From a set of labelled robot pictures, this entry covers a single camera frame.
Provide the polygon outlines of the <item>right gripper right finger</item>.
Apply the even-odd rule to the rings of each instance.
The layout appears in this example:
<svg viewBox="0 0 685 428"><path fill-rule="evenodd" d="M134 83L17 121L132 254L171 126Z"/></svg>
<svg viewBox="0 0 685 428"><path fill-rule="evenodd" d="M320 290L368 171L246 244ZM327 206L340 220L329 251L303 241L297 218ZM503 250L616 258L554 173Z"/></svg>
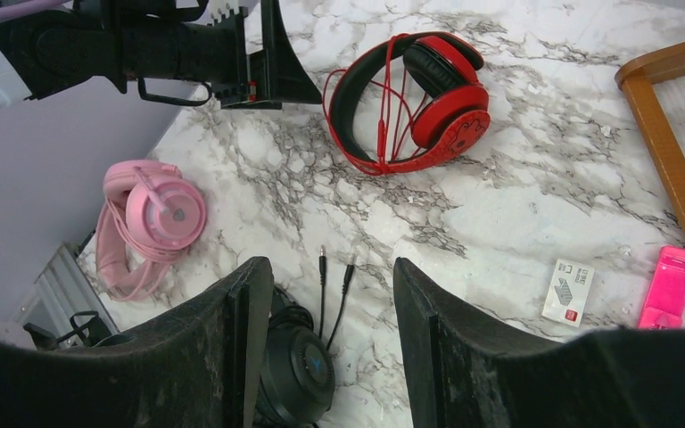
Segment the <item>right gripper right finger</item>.
<svg viewBox="0 0 685 428"><path fill-rule="evenodd" d="M561 343L393 268L416 427L685 427L685 329L618 328Z"/></svg>

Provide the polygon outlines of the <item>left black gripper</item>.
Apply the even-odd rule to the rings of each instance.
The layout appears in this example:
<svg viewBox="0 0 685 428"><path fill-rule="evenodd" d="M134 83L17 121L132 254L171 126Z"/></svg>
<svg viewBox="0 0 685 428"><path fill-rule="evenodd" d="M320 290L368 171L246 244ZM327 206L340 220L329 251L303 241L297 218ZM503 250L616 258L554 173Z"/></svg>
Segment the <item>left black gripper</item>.
<svg viewBox="0 0 685 428"><path fill-rule="evenodd" d="M270 110L284 103L321 104L321 93L287 36L276 0L260 2L263 60L260 88L247 53L245 21L257 1L184 1L185 21L205 26L216 58L207 66L209 88L224 110Z"/></svg>

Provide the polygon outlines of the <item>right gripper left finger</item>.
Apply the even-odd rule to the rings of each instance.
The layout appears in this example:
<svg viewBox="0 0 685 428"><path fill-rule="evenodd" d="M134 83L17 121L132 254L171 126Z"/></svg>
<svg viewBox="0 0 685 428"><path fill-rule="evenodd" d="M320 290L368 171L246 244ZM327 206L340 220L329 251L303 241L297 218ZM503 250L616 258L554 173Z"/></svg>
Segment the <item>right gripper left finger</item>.
<svg viewBox="0 0 685 428"><path fill-rule="evenodd" d="M0 342L0 427L250 427L274 277L253 257L94 347Z"/></svg>

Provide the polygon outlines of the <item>black blue headphones with cable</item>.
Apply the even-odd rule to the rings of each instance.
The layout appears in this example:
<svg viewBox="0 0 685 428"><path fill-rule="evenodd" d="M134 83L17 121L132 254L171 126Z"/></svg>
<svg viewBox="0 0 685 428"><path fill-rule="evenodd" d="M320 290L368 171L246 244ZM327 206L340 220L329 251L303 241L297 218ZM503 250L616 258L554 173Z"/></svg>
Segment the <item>black blue headphones with cable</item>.
<svg viewBox="0 0 685 428"><path fill-rule="evenodd" d="M346 264L340 308L332 332L324 335L326 313L326 249L318 257L319 320L275 286L270 306L254 427L316 427L332 404L335 371L330 348L339 329L355 272L355 258Z"/></svg>

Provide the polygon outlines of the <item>red black headphones with cable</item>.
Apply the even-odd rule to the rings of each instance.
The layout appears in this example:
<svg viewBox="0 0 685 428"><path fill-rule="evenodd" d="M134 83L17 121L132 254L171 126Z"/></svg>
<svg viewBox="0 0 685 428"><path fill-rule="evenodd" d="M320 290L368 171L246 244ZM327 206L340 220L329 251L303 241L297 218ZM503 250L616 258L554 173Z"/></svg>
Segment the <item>red black headphones with cable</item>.
<svg viewBox="0 0 685 428"><path fill-rule="evenodd" d="M447 32L399 34L336 73L323 91L329 132L345 158L370 176L417 172L452 161L491 124L480 52ZM357 140L354 120L367 89L381 93L376 151Z"/></svg>

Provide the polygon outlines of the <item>pink headphones with cable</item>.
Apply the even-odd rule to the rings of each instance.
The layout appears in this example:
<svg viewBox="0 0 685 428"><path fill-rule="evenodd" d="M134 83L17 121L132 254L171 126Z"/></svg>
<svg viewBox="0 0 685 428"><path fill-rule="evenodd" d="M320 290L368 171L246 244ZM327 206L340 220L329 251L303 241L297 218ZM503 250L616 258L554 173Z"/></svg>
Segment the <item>pink headphones with cable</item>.
<svg viewBox="0 0 685 428"><path fill-rule="evenodd" d="M207 207L180 169L156 160L109 167L97 222L95 265L110 298L141 300L199 238Z"/></svg>

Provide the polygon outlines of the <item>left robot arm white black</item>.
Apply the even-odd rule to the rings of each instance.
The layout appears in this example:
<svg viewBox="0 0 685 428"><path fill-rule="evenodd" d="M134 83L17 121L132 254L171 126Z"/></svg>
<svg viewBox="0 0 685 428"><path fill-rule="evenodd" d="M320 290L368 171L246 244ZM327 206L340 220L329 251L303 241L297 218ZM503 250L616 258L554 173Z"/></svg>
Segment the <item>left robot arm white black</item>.
<svg viewBox="0 0 685 428"><path fill-rule="evenodd" d="M150 79L202 86L224 109L318 104L276 1L0 1L0 108L40 100L91 78L141 99Z"/></svg>

